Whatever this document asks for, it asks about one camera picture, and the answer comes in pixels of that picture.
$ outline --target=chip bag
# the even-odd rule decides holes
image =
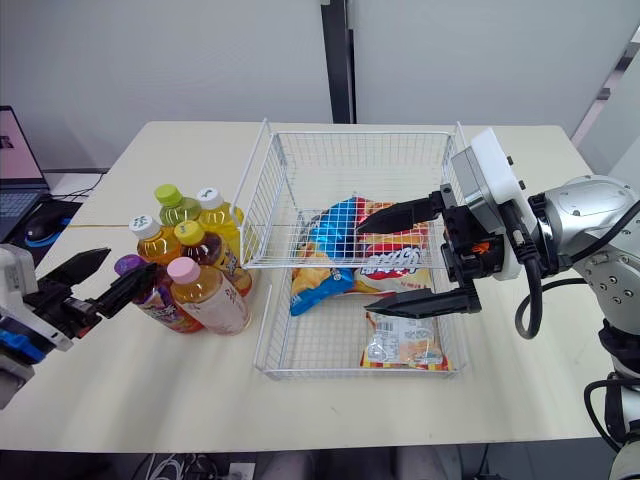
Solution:
[[[307,225],[298,243],[296,255],[316,259],[342,258],[354,249],[353,230],[356,198],[333,205]],[[305,267],[292,272],[291,315],[300,315],[331,295],[353,288],[353,271],[349,268]]]
[[[358,197],[356,225],[362,223],[369,215],[391,205],[391,202],[374,202]],[[432,288],[431,273],[428,269],[393,267],[399,259],[408,259],[410,264],[419,264],[423,251],[427,248],[428,233],[427,223],[423,222],[403,232],[358,235],[356,249],[369,258],[370,265],[355,271],[354,288],[349,293],[384,295]]]
[[[435,318],[404,318],[366,313],[373,330],[360,360],[364,368],[418,368],[450,371]]]

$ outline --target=bottle cap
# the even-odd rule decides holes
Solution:
[[[113,269],[116,271],[118,275],[122,276],[125,273],[146,264],[147,262],[144,260],[144,258],[142,258],[139,255],[131,254],[131,255],[125,255],[124,257],[119,258],[116,264],[113,266]]]
[[[165,207],[175,207],[182,201],[180,190],[170,183],[160,185],[153,193],[160,204]]]
[[[140,240],[145,240],[158,234],[160,224],[151,215],[140,215],[129,222],[129,230]]]
[[[224,203],[222,194],[215,188],[206,187],[198,192],[196,195],[198,202],[203,210],[215,210]]]
[[[167,267],[167,273],[174,282],[180,285],[195,282],[200,276],[200,265],[189,257],[173,260]]]
[[[173,229],[178,241],[183,245],[197,245],[204,239],[204,230],[198,222],[185,220]]]

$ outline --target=plastic bottle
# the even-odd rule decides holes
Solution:
[[[198,223],[205,232],[217,233],[224,238],[231,251],[240,259],[240,230],[231,218],[231,205],[225,202],[218,190],[212,187],[203,188],[196,195],[202,211]],[[236,207],[236,216],[240,223],[244,220],[244,212]]]
[[[240,333],[249,323],[244,299],[217,268],[180,257],[169,264],[171,294],[178,305],[220,335]]]
[[[175,227],[180,222],[195,220],[200,215],[200,204],[193,198],[183,197],[175,185],[160,185],[154,194],[162,205],[160,221],[163,225]]]
[[[116,262],[113,269],[122,276],[146,263],[138,255],[125,255]],[[203,325],[182,310],[171,297],[172,283],[167,271],[164,268],[158,268],[153,286],[134,298],[132,303],[174,332],[193,333],[201,330]]]
[[[224,273],[243,297],[251,290],[251,275],[238,265],[238,259],[217,233],[207,233],[193,220],[176,225],[176,238],[182,244],[181,255],[198,265],[211,265]]]
[[[155,262],[165,267],[180,256],[182,245],[173,234],[172,227],[163,227],[150,215],[140,215],[129,223],[138,237],[138,255],[147,262]]]

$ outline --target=wire basket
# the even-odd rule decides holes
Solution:
[[[456,152],[455,134],[448,132],[273,132],[265,120],[234,206],[246,187],[247,174],[257,168],[256,151],[265,145],[240,228],[241,263],[247,268],[375,266],[379,260],[366,257],[355,241],[341,245],[339,252],[325,250],[326,257],[305,257],[299,248],[309,240],[309,225],[338,202],[353,196],[401,202],[438,190],[443,165]],[[350,222],[353,234],[355,220],[345,217],[345,222]],[[443,268],[441,220],[429,222],[425,232],[416,242],[420,255],[394,258],[386,265]]]
[[[434,290],[451,288],[444,270],[433,270]],[[409,375],[450,377],[467,363],[461,337],[460,315],[436,317],[448,370],[416,368],[363,368],[362,353],[372,330],[365,319],[364,306],[376,300],[371,295],[343,295],[326,299],[308,312],[292,316],[291,270],[282,276],[279,295],[265,307],[254,357],[255,367],[272,379],[336,378],[353,376]]]

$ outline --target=laptop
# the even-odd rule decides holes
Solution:
[[[0,242],[47,193],[47,181],[13,109],[0,106]]]

